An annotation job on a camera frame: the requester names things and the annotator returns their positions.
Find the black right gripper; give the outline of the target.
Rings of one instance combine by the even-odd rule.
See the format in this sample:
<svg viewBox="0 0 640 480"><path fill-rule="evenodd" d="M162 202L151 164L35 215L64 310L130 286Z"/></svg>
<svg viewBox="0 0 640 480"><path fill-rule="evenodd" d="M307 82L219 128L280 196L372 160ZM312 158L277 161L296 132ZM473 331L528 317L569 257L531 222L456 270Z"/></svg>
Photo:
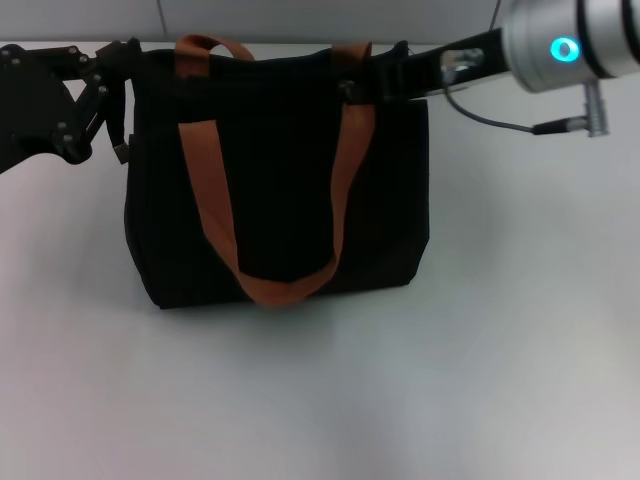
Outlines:
<svg viewBox="0 0 640 480"><path fill-rule="evenodd" d="M436 49L411 55L409 44L396 43L389 51L364 62L359 82L366 103L389 103L418 98L442 90L440 58L445 51L479 49L484 58L479 66L456 75L455 86L467 86L510 72L502 46L502 30L494 29ZM407 93L404 92L403 63L407 59Z"/></svg>

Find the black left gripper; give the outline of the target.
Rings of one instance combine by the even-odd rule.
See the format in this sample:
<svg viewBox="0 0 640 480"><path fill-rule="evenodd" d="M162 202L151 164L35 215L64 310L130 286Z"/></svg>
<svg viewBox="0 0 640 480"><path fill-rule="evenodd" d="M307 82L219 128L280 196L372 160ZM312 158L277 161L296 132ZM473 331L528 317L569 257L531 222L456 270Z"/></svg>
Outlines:
<svg viewBox="0 0 640 480"><path fill-rule="evenodd" d="M141 55L140 42L114 41L93 57L76 45L1 47L1 171L43 153L79 165L92 155L103 124L123 163L123 81ZM77 100L57 80L82 79Z"/></svg>

